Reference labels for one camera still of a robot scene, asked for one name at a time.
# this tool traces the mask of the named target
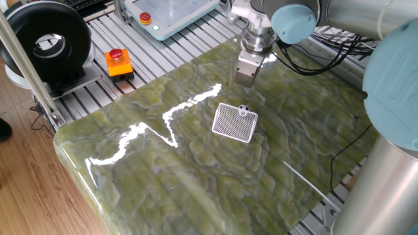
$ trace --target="metal pole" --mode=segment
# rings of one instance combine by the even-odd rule
[[[332,235],[404,235],[418,221],[418,151],[380,136]]]
[[[54,104],[51,99],[50,94],[47,92],[46,88],[42,84],[38,73],[36,72],[34,66],[29,60],[27,54],[25,53],[22,45],[20,44],[17,36],[14,34],[13,29],[10,24],[8,24],[5,15],[0,11],[0,40],[5,45],[5,48],[12,56],[14,62],[22,72],[23,76],[26,78],[27,82],[31,86],[32,91],[37,97],[40,105],[44,107],[46,115],[52,120],[52,125],[54,129],[58,128],[65,124],[65,121],[62,115],[59,113],[57,106]]]
[[[125,7],[124,0],[113,0],[113,5],[115,6],[116,16],[125,24],[131,23],[131,19]]]
[[[327,16],[331,26],[379,40],[378,20],[391,0],[331,0]],[[382,35],[418,17],[417,0],[395,0],[383,13]]]

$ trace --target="metal mesh card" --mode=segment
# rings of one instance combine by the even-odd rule
[[[244,105],[237,108],[220,103],[216,110],[212,131],[248,143],[253,136],[257,118],[258,114],[248,111]]]

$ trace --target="green marble slab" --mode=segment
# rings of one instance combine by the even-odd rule
[[[244,88],[239,53],[238,36],[57,132],[58,157],[111,234],[286,234],[321,198],[284,161],[329,192],[330,158],[370,124],[361,92],[273,56]],[[258,113],[249,144],[211,132],[220,102]],[[376,137],[339,156],[336,179]]]

